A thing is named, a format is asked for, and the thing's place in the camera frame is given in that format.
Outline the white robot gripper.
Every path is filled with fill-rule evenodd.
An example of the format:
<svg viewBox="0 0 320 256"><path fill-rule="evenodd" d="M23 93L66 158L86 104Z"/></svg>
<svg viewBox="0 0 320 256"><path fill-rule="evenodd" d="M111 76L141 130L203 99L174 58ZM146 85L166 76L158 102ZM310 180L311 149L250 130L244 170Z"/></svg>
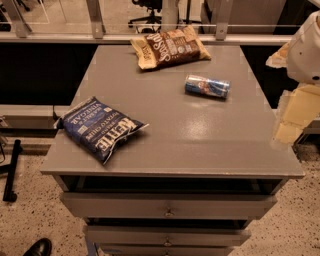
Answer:
<svg viewBox="0 0 320 256"><path fill-rule="evenodd" d="M278 102L273 136L283 144L293 144L320 114L319 17L320 11L313 12L290 43L285 43L266 61L271 68L287 67L288 76L301 82L292 92L284 90Z"/></svg>

